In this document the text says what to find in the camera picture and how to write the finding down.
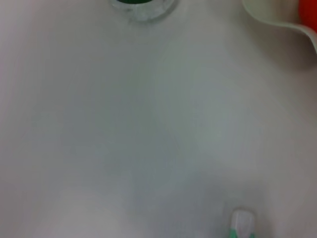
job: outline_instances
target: red object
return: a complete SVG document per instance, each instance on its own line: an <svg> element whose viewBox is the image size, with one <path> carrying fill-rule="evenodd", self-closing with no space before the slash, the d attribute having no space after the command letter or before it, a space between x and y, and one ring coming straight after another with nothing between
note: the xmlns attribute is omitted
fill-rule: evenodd
<svg viewBox="0 0 317 238"><path fill-rule="evenodd" d="M317 0L299 0L298 12L302 24L317 32Z"/></svg>

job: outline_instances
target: white plastic container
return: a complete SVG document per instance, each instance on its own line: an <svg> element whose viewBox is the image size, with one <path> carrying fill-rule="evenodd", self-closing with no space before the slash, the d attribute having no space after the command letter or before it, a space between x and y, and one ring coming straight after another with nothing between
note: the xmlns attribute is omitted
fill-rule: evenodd
<svg viewBox="0 0 317 238"><path fill-rule="evenodd" d="M146 0L110 0L111 4L116 9L135 21L148 21L160 17L164 15L175 3L175 0L145 1Z"/></svg>

